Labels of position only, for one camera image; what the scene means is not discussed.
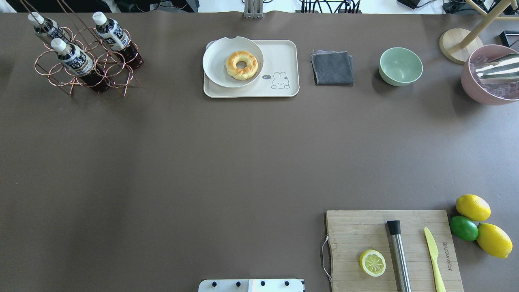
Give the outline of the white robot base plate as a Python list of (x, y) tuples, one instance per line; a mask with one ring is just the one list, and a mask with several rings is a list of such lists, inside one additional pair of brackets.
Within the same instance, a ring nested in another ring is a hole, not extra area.
[(304, 292), (303, 279), (206, 279), (199, 292)]

